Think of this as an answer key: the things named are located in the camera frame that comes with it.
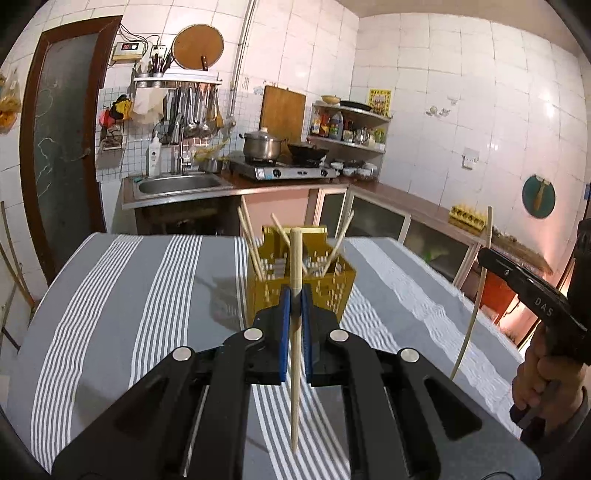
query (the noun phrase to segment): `gray and white striped tablecloth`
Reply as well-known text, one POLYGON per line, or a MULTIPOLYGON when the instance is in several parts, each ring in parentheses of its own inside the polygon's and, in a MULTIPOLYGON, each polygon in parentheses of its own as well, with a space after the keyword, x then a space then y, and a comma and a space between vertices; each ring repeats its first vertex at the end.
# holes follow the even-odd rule
MULTIPOLYGON (((349 238, 357 269, 343 328, 373 347, 412 346, 449 374, 472 304, 391 239, 349 238)), ((48 470, 59 451, 179 345, 220 345, 244 326, 242 238, 96 234, 68 261, 35 315, 11 375, 7 415, 48 470)), ((518 352, 478 318, 456 382, 515 434, 518 352)), ((340 389, 302 383, 300 447, 290 450, 289 384, 255 386, 247 480, 347 479, 340 389)))

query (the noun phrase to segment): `gas stove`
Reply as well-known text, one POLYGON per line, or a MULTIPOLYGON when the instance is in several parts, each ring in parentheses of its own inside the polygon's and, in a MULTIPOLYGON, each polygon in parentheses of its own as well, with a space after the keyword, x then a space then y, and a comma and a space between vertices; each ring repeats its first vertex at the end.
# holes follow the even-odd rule
POLYGON ((330 167, 298 166, 290 163, 287 155, 279 161, 271 162, 256 158, 246 158, 240 151, 229 155, 230 173, 238 173, 253 180, 305 180, 335 179, 336 171, 330 167))

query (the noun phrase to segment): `stainless steel sink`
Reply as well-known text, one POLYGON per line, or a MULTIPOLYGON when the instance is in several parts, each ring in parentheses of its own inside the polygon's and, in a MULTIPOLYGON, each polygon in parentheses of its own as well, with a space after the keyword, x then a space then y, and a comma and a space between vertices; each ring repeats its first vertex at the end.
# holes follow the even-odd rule
POLYGON ((210 173, 170 175, 141 180, 134 184, 136 199, 201 194, 231 189, 232 184, 210 173))

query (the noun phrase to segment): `wooden door frame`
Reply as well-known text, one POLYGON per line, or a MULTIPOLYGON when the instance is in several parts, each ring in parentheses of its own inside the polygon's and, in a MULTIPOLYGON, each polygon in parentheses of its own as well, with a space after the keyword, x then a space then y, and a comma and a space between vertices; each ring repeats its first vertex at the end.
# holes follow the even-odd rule
POLYGON ((82 155, 86 148, 90 154, 82 158, 84 165, 84 181, 87 192, 92 232, 106 232, 105 220, 100 199, 100 184, 96 181, 95 167, 95 125, 98 91, 103 87, 107 62, 111 56, 111 47, 115 34, 121 23, 121 16, 92 18, 80 22, 62 25, 41 34, 33 55, 29 70, 25 95, 22 102, 22 118, 20 129, 20 171, 22 198, 24 201, 27 223, 31 239, 39 259, 43 273, 51 283, 57 275, 56 265, 51 253, 43 220, 39 210, 34 162, 34 127, 37 92, 41 79, 41 71, 48 49, 52 44, 75 38, 81 35, 98 33, 96 46, 89 69, 89 82, 86 89, 85 111, 82 129, 82 155))

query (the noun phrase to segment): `digital display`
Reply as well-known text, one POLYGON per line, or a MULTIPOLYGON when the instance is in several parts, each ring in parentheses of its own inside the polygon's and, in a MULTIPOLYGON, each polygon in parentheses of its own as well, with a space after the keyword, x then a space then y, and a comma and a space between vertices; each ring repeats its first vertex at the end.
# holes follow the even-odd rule
POLYGON ((139 43, 124 43, 121 45, 121 50, 128 51, 128 50, 137 50, 139 47, 139 43))

